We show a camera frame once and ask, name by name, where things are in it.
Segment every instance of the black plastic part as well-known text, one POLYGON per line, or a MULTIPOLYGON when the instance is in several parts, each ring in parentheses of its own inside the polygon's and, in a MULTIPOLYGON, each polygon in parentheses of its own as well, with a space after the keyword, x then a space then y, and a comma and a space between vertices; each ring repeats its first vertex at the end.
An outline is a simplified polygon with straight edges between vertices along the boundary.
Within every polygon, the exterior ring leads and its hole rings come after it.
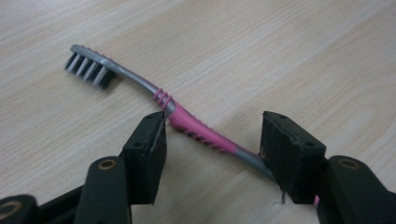
POLYGON ((74 223, 131 223, 122 158, 105 157, 90 166, 74 223))
POLYGON ((326 146, 288 117, 264 111, 260 155, 294 203, 313 203, 326 146))
POLYGON ((166 159, 165 120, 163 112, 145 116, 122 149, 130 204, 155 201, 166 159))
POLYGON ((72 223, 78 206, 82 186, 73 189, 39 207, 40 223, 72 223))
POLYGON ((36 224, 37 203, 30 195, 17 195, 0 201, 0 224, 36 224))
POLYGON ((325 169, 327 187, 335 207, 325 193, 320 192, 318 217, 320 223, 396 223, 396 199, 376 178, 370 168, 361 161, 334 156, 325 169), (343 222, 333 221, 341 217, 343 222))

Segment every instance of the pink rubber grip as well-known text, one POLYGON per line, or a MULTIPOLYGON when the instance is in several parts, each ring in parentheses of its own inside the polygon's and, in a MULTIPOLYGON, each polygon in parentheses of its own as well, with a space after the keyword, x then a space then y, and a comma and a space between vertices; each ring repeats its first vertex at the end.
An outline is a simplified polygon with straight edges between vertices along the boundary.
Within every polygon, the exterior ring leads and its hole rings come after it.
POLYGON ((207 127, 177 102, 175 107, 175 111, 168 117, 172 126, 205 144, 235 153, 237 150, 235 143, 207 127))

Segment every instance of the toothbrush handle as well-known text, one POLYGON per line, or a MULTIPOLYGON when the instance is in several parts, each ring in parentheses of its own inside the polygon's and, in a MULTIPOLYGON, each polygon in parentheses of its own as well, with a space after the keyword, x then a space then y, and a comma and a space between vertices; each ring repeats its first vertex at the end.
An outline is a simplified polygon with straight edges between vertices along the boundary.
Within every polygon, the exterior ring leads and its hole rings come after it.
POLYGON ((218 148, 220 151, 227 151, 231 154, 235 153, 235 143, 207 127, 194 115, 190 114, 182 105, 176 101, 174 102, 175 110, 168 117, 174 128, 211 147, 218 148))
POLYGON ((175 110, 169 115, 169 121, 173 127, 191 135, 193 138, 209 144, 212 147, 219 148, 221 151, 227 151, 241 161, 249 164, 260 173, 270 179, 274 179, 271 171, 265 166, 262 158, 252 152, 238 146, 236 143, 227 139, 219 133, 216 133, 195 116, 190 114, 182 105, 173 101, 175 110))

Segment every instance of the gray bristles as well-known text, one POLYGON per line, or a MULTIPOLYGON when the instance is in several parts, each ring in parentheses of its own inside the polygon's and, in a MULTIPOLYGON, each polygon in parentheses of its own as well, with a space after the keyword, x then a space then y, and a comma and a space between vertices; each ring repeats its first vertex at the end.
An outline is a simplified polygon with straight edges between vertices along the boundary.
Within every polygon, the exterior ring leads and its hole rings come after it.
POLYGON ((64 70, 104 90, 115 76, 115 73, 106 67, 77 53, 73 53, 64 66, 64 70))

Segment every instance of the tabletop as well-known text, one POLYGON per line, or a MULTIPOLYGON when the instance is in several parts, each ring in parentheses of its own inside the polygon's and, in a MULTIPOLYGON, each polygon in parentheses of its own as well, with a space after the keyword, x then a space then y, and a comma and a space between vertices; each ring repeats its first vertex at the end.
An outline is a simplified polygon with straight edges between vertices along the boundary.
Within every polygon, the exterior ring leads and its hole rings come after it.
MULTIPOLYGON (((39 204, 84 183, 159 111, 126 79, 68 75, 70 47, 105 54, 257 153, 262 112, 293 119, 396 191, 396 1, 2 1, 0 198, 39 204)), ((318 223, 313 205, 166 124, 154 205, 134 223, 318 223)))

